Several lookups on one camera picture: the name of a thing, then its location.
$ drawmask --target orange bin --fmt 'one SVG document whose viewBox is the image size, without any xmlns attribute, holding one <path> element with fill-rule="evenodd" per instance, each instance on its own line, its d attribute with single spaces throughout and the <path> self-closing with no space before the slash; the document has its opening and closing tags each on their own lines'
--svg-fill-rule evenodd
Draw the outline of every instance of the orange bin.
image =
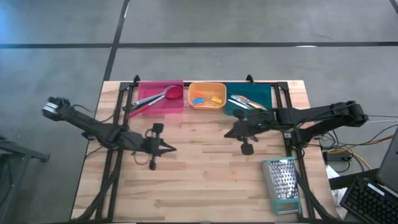
<svg viewBox="0 0 398 224">
<path fill-rule="evenodd" d="M 204 102 L 200 105 L 195 105 L 192 101 L 198 96 L 203 96 L 200 98 L 203 98 Z M 221 100 L 221 102 L 212 101 L 213 97 Z M 222 83 L 193 82 L 189 86 L 188 102 L 193 109 L 221 110 L 226 103 L 226 87 Z"/>
</svg>

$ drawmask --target concrete floor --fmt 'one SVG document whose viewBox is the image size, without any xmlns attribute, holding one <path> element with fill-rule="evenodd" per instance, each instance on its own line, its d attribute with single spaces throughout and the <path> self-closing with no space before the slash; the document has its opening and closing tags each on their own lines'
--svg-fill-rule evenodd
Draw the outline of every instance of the concrete floor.
<svg viewBox="0 0 398 224">
<path fill-rule="evenodd" d="M 123 0 L 0 1 L 0 44 L 111 43 Z M 388 0 L 132 0 L 122 43 L 398 41 Z M 87 141 L 40 112 L 49 96 L 94 109 L 110 49 L 0 49 L 0 130 L 51 153 L 32 162 L 10 223 L 68 220 Z M 312 106 L 356 100 L 367 114 L 398 111 L 397 47 L 119 49 L 111 80 L 305 80 Z M 363 142 L 394 123 L 340 128 Z M 388 142 L 356 152 L 378 167 Z M 344 169 L 346 164 L 333 167 Z M 352 163 L 346 174 L 360 171 Z"/>
</svg>

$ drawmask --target pink bin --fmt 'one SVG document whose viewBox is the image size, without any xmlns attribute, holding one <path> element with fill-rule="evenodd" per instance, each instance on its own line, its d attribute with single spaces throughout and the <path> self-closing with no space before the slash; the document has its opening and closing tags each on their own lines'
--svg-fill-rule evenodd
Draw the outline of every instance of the pink bin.
<svg viewBox="0 0 398 224">
<path fill-rule="evenodd" d="M 183 80 L 165 80 L 140 82 L 138 85 L 138 100 L 162 93 L 170 85 L 184 86 Z M 142 112 L 143 114 L 181 113 L 184 111 L 183 95 L 175 100 L 164 98 Z"/>
</svg>

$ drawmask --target black keyboard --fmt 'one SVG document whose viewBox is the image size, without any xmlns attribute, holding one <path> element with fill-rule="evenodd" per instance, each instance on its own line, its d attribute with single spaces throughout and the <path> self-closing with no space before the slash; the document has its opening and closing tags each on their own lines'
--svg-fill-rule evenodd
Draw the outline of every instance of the black keyboard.
<svg viewBox="0 0 398 224">
<path fill-rule="evenodd" d="M 398 223 L 398 198 L 367 179 L 356 179 L 340 205 L 365 223 Z"/>
</svg>

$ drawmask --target teal bin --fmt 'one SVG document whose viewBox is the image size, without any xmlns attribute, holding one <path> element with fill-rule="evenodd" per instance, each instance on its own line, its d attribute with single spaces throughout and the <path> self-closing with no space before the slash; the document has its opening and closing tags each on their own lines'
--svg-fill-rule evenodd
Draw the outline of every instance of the teal bin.
<svg viewBox="0 0 398 224">
<path fill-rule="evenodd" d="M 224 112 L 227 115 L 233 115 L 234 110 L 247 110 L 228 101 L 231 95 L 245 96 L 247 99 L 254 101 L 267 109 L 272 108 L 271 86 L 268 84 L 256 83 L 226 83 L 226 98 L 227 102 L 224 107 Z"/>
</svg>

